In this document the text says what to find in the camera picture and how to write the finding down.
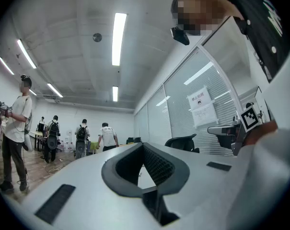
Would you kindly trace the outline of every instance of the white wall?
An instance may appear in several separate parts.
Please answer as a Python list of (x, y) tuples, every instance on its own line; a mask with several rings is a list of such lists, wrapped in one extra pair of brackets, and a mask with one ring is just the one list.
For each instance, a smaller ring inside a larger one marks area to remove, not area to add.
[(134, 114), (136, 114), (143, 105), (150, 99), (150, 97), (158, 90), (162, 83), (172, 74), (172, 72), (180, 65), (184, 58), (191, 53), (195, 48), (196, 43), (202, 36), (188, 36), (190, 44), (185, 46), (176, 42), (176, 46), (169, 54), (168, 58), (163, 63), (161, 69), (157, 72), (154, 79), (146, 90), (141, 90), (139, 98), (136, 101)]
[[(19, 82), (4, 67), (0, 68), (0, 101), (6, 105), (13, 105), (18, 96), (22, 95), (19, 88)], [(36, 107), (36, 98), (32, 98), (32, 109)]]
[(44, 100), (37, 102), (36, 109), (33, 112), (34, 119), (31, 131), (35, 131), (42, 116), (45, 118), (45, 123), (47, 123), (52, 120), (54, 115), (58, 116), (60, 139), (63, 141), (65, 140), (66, 132), (72, 130), (72, 142), (75, 144), (76, 136), (74, 131), (82, 123), (83, 119), (87, 119), (87, 126), (91, 134), (90, 141), (98, 141), (99, 129), (104, 122), (115, 130), (120, 144), (125, 144), (128, 137), (133, 137), (133, 114), (98, 111), (83, 107), (48, 103)]

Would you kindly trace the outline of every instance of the black backpack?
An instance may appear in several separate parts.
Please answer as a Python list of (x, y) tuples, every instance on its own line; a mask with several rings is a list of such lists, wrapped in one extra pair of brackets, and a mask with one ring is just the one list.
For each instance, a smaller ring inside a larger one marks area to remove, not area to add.
[(82, 127), (80, 125), (80, 128), (79, 128), (79, 131), (77, 133), (77, 140), (85, 140), (85, 137), (86, 137), (86, 127)]
[(58, 123), (55, 123), (52, 120), (52, 124), (50, 125), (49, 128), (49, 135), (57, 136), (58, 132), (59, 132)]

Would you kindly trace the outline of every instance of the ceiling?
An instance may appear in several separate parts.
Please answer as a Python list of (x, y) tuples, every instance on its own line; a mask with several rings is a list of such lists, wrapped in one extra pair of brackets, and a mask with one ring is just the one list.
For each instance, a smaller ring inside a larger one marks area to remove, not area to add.
[[(150, 82), (175, 41), (170, 34), (172, 0), (16, 0), (0, 22), (0, 57), (16, 79), (31, 76), (39, 98), (63, 103), (134, 109), (140, 88)], [(112, 66), (116, 12), (127, 13), (120, 66)], [(93, 41), (100, 33), (102, 41)], [(17, 45), (21, 39), (37, 69)], [(113, 102), (112, 86), (119, 86)]]

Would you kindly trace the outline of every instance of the floor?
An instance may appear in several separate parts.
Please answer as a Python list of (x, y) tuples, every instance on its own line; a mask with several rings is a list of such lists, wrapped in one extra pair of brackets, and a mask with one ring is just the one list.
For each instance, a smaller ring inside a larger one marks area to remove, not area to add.
[[(25, 198), (25, 196), (38, 187), (44, 180), (52, 176), (51, 173), (56, 173), (57, 171), (50, 171), (55, 166), (67, 165), (74, 161), (73, 152), (64, 153), (58, 152), (56, 154), (56, 159), (54, 162), (47, 164), (43, 159), (40, 158), (43, 153), (33, 150), (32, 152), (27, 152), (24, 150), (24, 163), (28, 171), (28, 185), (29, 188), (26, 191), (21, 192), (19, 190), (19, 176), (16, 172), (16, 167), (12, 161), (12, 184), (14, 186), (14, 192), (8, 194), (9, 197), (15, 199), (19, 203)], [(0, 184), (3, 182), (3, 159), (2, 152), (0, 151)]]

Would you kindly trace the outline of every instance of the black slot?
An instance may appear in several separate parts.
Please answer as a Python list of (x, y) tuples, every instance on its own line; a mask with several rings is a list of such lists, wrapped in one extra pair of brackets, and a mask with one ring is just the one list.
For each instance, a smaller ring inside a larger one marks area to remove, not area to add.
[(215, 163), (215, 162), (209, 162), (207, 166), (212, 167), (214, 169), (222, 170), (222, 171), (229, 171), (231, 169), (230, 165), (222, 164), (222, 163)]
[(35, 215), (45, 222), (52, 224), (76, 187), (63, 184), (59, 189), (40, 207)]

